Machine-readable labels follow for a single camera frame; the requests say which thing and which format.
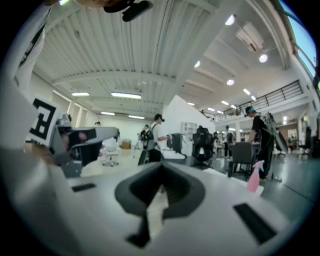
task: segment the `black pants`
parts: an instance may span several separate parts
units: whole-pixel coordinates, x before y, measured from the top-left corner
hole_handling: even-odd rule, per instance
[[[258,155],[258,161],[264,160],[263,170],[259,170],[260,179],[265,179],[271,167],[272,152],[274,150],[275,140],[272,138],[267,145],[261,144],[261,152]]]
[[[229,151],[229,157],[232,157],[231,148],[229,148],[228,143],[225,142],[224,143],[224,156],[225,157],[228,155],[228,151]]]
[[[160,162],[161,161],[161,152],[156,149],[149,151],[149,163],[151,162]]]

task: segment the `spray bottle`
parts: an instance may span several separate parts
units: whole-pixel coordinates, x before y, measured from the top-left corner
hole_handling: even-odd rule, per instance
[[[247,189],[253,193],[255,193],[259,187],[259,183],[260,183],[260,176],[259,176],[259,170],[261,169],[264,172],[264,162],[265,160],[261,160],[256,162],[253,167],[253,173],[251,174],[249,181],[248,181],[248,185],[247,185]]]

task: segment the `railing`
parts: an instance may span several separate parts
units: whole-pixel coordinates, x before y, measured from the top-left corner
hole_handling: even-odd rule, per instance
[[[253,107],[256,111],[267,106],[272,106],[276,103],[283,102],[297,95],[303,94],[300,87],[299,80],[296,80],[288,85],[272,91],[264,96],[256,98],[256,100],[251,100],[246,103],[236,105],[236,108],[229,108],[223,112],[223,114],[214,115],[215,121],[221,121],[233,116],[240,116],[245,114],[246,107]]]

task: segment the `white ceiling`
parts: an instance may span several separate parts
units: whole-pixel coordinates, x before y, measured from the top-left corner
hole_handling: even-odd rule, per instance
[[[88,9],[73,1],[56,4],[35,71],[67,96],[97,113],[117,112],[151,118],[178,94],[197,109],[249,99],[244,87],[281,71],[282,62],[267,27],[246,1],[152,0],[153,8],[132,22],[121,13]],[[231,14],[236,22],[224,23]],[[263,37],[269,60],[260,63],[236,37],[251,22]],[[194,68],[197,60],[201,61]],[[233,78],[235,85],[227,86]],[[120,99],[111,92],[139,94]]]

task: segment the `air conditioner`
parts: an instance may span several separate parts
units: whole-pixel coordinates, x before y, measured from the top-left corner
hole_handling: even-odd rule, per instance
[[[246,44],[250,52],[257,52],[258,49],[262,49],[264,39],[250,22],[247,22],[237,31],[236,37]]]

